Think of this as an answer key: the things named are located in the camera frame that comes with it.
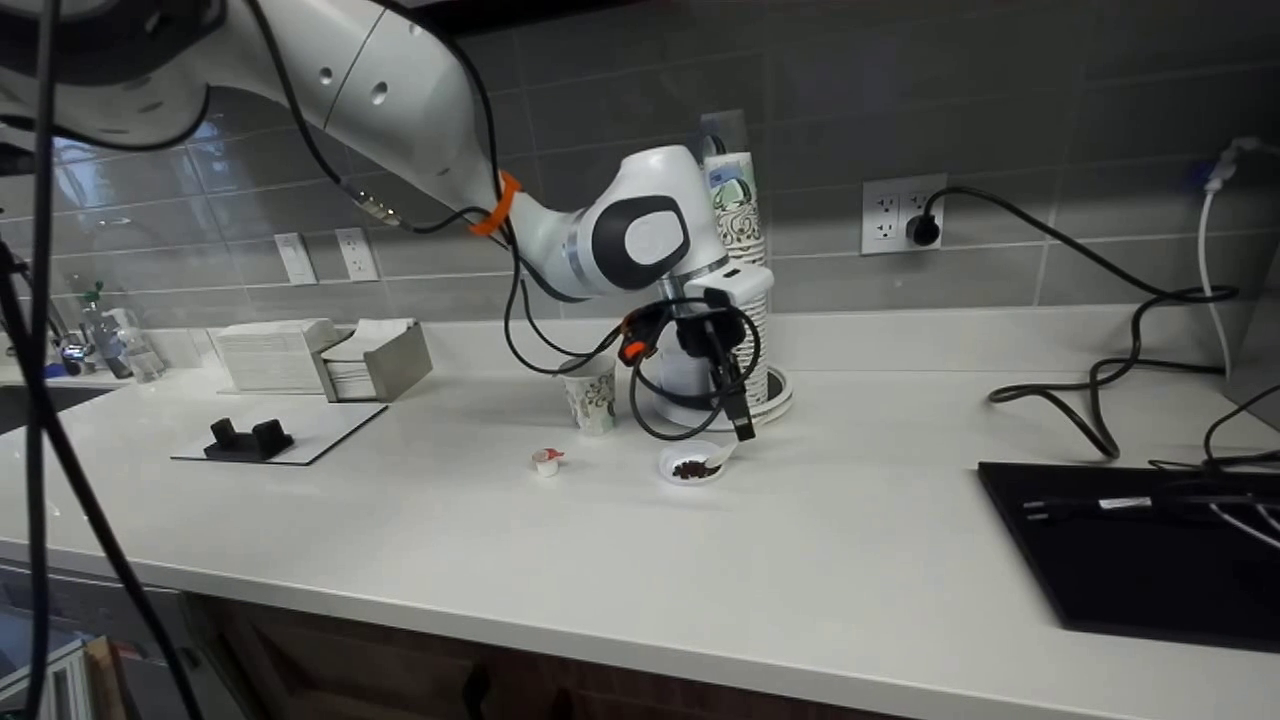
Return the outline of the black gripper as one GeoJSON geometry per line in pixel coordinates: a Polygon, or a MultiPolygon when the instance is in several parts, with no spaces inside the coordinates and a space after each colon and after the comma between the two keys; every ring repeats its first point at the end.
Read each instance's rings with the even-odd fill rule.
{"type": "Polygon", "coordinates": [[[651,301],[622,319],[622,361],[629,368],[651,361],[666,328],[675,328],[675,342],[687,355],[714,364],[714,389],[722,391],[735,441],[756,441],[751,391],[744,389],[744,379],[756,370],[756,361],[735,361],[735,347],[744,341],[762,341],[756,319],[744,307],[735,307],[724,291],[714,291],[703,301],[651,301]]]}

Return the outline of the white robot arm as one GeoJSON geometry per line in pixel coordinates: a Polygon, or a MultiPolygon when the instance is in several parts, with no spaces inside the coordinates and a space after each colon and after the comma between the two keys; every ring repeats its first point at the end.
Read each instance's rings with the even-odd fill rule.
{"type": "Polygon", "coordinates": [[[623,157],[604,192],[557,212],[496,168],[480,70],[390,0],[0,0],[5,119],[80,145],[154,150],[190,140],[215,93],[285,106],[512,249],[547,296],[641,291],[622,328],[634,389],[700,423],[756,433],[748,304],[772,272],[727,256],[700,158],[680,145],[623,157]]]}

